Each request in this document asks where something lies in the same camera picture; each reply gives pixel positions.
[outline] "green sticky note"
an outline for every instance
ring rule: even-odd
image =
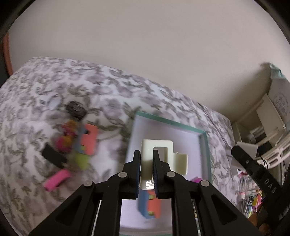
[[[75,155],[75,161],[82,170],[85,170],[88,167],[89,158],[90,156],[79,152]]]

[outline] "person's hand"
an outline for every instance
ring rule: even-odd
[[[262,204],[258,206],[258,209],[257,209],[257,213],[254,213],[252,214],[250,217],[249,217],[249,221],[254,225],[254,226],[257,226],[258,224],[258,213],[260,211],[262,207]],[[272,232],[270,226],[266,223],[262,224],[260,227],[259,227],[259,231],[262,233],[262,235],[267,235],[269,233]]]

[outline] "floral pattern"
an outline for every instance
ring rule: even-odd
[[[53,106],[53,100],[59,103]],[[97,152],[89,168],[54,192],[43,183],[58,171],[41,156],[46,142],[60,134],[68,114],[65,104],[78,101],[88,111],[85,122],[99,128]],[[84,180],[106,181],[123,167],[136,111],[205,130],[216,186],[233,204],[238,182],[226,153],[234,145],[230,121],[183,94],[124,71],[70,59],[34,57],[0,89],[0,208],[11,225],[27,235]]]

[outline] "beige wall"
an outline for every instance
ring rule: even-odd
[[[36,0],[10,29],[14,69],[33,56],[96,62],[157,81],[235,120],[290,78],[290,46],[254,0]]]

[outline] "tray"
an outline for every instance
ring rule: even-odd
[[[188,154],[188,173],[184,177],[191,180],[201,177],[211,182],[209,147],[206,132],[178,122],[143,112],[137,112],[126,155],[126,161],[133,160],[134,150],[141,150],[143,139],[172,140],[173,151]],[[157,148],[160,159],[164,159],[164,149]],[[161,203],[161,217],[146,219],[138,211],[137,200],[123,200],[120,222],[122,235],[165,235],[172,233],[171,200]]]

